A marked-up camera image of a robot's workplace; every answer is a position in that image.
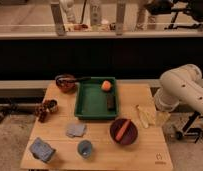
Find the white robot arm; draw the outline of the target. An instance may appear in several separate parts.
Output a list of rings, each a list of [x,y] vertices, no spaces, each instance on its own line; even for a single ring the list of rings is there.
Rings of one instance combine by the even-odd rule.
[[[159,79],[160,88],[154,95],[155,106],[160,111],[172,112],[180,102],[184,102],[203,115],[203,87],[198,84],[201,79],[202,72],[194,64],[165,71]]]

